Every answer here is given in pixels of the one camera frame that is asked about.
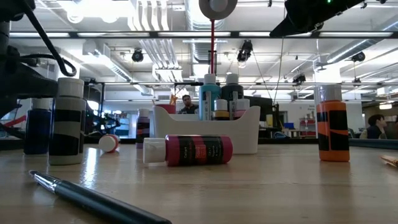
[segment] table surface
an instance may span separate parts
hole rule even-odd
[[[123,145],[103,154],[86,145],[85,161],[48,166],[46,156],[0,152],[0,223],[102,223],[35,184],[36,169],[168,218],[173,223],[396,223],[398,169],[351,148],[351,162],[320,162],[317,145],[261,145],[257,155],[220,166],[142,163]]]

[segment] man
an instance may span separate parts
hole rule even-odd
[[[368,119],[370,127],[366,128],[359,138],[361,139],[387,139],[384,127],[387,126],[384,116],[375,114]]]
[[[198,113],[197,109],[199,109],[198,105],[194,105],[191,101],[191,96],[184,95],[182,97],[182,101],[184,102],[185,107],[182,108],[178,113],[179,114],[195,114]]]

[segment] red pole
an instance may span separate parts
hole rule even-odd
[[[210,19],[211,21],[211,55],[210,55],[210,71],[214,73],[214,19]]]

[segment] white bottle cap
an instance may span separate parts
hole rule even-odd
[[[226,76],[226,84],[238,84],[239,83],[239,75],[238,74],[229,74]]]
[[[115,135],[107,134],[99,139],[98,146],[104,152],[114,152],[119,147],[119,141]]]
[[[138,109],[138,117],[140,117],[140,118],[149,117],[149,110],[148,109]]]
[[[216,75],[215,74],[206,74],[204,84],[216,84]]]
[[[228,102],[223,99],[215,100],[215,111],[228,111]]]
[[[341,95],[341,85],[331,84],[322,85],[319,87],[320,102],[343,99]]]
[[[250,108],[249,99],[238,99],[236,100],[236,110],[248,110]]]
[[[77,78],[59,78],[58,96],[74,96],[83,98],[84,81]]]
[[[166,158],[166,143],[162,138],[144,139],[144,163],[164,162]]]
[[[49,110],[50,100],[51,98],[41,98],[41,99],[32,98],[32,109]]]

